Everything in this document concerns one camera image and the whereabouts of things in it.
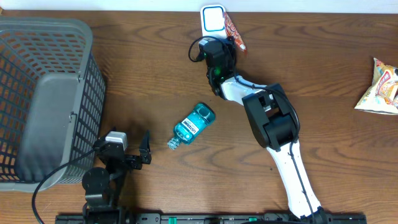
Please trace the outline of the blue mouthwash bottle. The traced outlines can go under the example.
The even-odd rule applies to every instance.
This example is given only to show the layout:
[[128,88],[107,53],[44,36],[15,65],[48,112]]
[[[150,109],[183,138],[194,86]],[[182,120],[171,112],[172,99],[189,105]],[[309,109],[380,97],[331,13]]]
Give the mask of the blue mouthwash bottle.
[[197,104],[186,118],[175,125],[174,136],[168,141],[168,147],[175,150],[181,144],[191,144],[214,121],[215,114],[211,108],[204,103]]

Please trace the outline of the yellow chip snack bag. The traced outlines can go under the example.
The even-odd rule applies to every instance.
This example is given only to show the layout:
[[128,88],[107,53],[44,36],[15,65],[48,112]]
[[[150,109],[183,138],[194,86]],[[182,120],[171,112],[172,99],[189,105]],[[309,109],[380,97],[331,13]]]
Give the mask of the yellow chip snack bag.
[[354,108],[370,113],[397,115],[397,67],[374,58],[372,84]]

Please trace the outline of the red white snack bar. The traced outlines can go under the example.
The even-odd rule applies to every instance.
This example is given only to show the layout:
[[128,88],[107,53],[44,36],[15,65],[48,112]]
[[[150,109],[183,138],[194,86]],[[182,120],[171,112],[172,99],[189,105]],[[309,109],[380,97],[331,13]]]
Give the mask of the red white snack bar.
[[223,13],[223,18],[224,18],[224,28],[226,29],[226,35],[228,37],[232,37],[238,49],[242,51],[244,54],[247,54],[248,49],[246,47],[246,44],[244,43],[241,35],[239,34],[238,30],[236,29],[235,25],[233,24],[227,12]]

